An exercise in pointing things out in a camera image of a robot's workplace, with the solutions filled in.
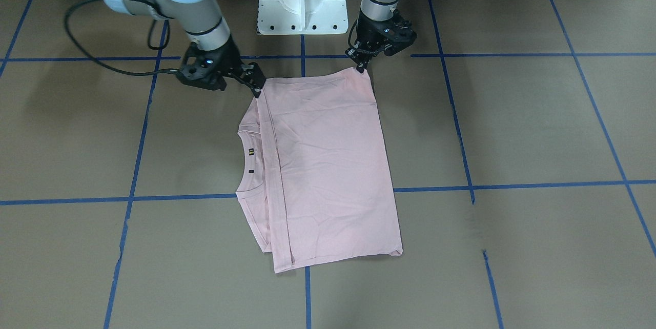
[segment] black cable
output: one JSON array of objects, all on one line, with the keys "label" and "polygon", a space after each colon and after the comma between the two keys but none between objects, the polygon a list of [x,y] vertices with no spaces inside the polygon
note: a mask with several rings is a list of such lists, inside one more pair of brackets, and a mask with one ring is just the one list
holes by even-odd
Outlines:
[{"label": "black cable", "polygon": [[166,46],[169,45],[169,38],[171,38],[171,28],[169,28],[169,19],[164,20],[164,28],[166,28],[166,40],[164,41],[164,44],[159,47],[155,47],[150,44],[150,40],[153,39],[153,30],[156,24],[157,24],[157,20],[153,19],[153,22],[150,23],[150,28],[148,28],[148,41],[146,41],[146,44],[148,44],[149,49],[155,51],[164,50]]},{"label": "black cable", "polygon": [[355,29],[357,23],[358,23],[357,20],[353,22],[353,25],[351,26],[351,31],[348,33],[348,40],[349,40],[348,41],[348,46],[349,46],[349,48],[353,49],[353,51],[356,51],[357,53],[372,54],[372,55],[382,53],[383,51],[387,50],[387,48],[389,48],[389,46],[382,46],[379,49],[377,49],[376,51],[369,51],[369,50],[358,49],[355,46],[353,46],[351,44],[351,39],[352,39],[352,36],[353,36],[353,30]]},{"label": "black cable", "polygon": [[[75,46],[76,46],[80,51],[82,51],[82,53],[83,53],[86,57],[88,57],[89,59],[91,59],[91,61],[93,61],[94,63],[100,65],[100,66],[103,67],[103,68],[107,68],[107,69],[109,69],[109,70],[112,70],[113,72],[117,72],[117,73],[125,74],[125,75],[132,75],[132,76],[145,76],[145,75],[155,75],[155,74],[176,74],[176,73],[179,71],[178,69],[169,68],[169,69],[153,70],[152,72],[128,72],[128,71],[126,71],[126,70],[121,70],[121,69],[117,69],[117,68],[115,68],[115,67],[110,67],[110,65],[106,65],[105,63],[103,63],[103,62],[101,62],[100,60],[98,60],[98,58],[96,58],[95,56],[93,56],[91,53],[89,53],[88,51],[86,51],[86,50],[84,49],[84,47],[82,47],[82,45],[80,45],[80,43],[77,41],[77,39],[75,39],[75,37],[73,37],[73,33],[71,33],[71,30],[70,30],[70,26],[69,26],[68,21],[69,21],[71,15],[72,15],[77,9],[79,9],[80,7],[82,7],[82,6],[86,5],[86,4],[91,4],[91,3],[93,3],[93,2],[98,2],[98,1],[103,1],[103,0],[82,0],[82,1],[78,2],[77,4],[73,5],[72,7],[69,7],[68,10],[66,11],[66,14],[64,14],[64,30],[66,30],[66,34],[68,35],[68,38],[71,39],[71,41],[73,42],[73,44],[75,44]],[[163,15],[163,14],[160,12],[159,7],[158,7],[156,4],[153,4],[152,2],[150,2],[149,0],[126,0],[126,1],[141,2],[142,4],[146,4],[146,5],[150,6],[150,7],[152,7],[152,8],[157,12],[157,14],[160,14],[162,17],[167,18],[167,16]]]}]

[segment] pink shirt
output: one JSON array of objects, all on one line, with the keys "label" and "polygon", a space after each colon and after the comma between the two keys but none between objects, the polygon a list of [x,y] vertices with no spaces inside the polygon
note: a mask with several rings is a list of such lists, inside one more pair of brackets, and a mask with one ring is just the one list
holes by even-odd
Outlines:
[{"label": "pink shirt", "polygon": [[367,72],[270,78],[239,126],[237,189],[274,272],[403,252],[394,191]]}]

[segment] pink fabric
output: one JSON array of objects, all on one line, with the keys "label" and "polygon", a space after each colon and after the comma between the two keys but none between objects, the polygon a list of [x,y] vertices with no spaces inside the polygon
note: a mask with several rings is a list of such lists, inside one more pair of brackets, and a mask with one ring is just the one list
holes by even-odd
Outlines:
[{"label": "pink fabric", "polygon": [[239,126],[237,189],[274,272],[356,256],[400,256],[389,165],[367,72],[270,78]]}]

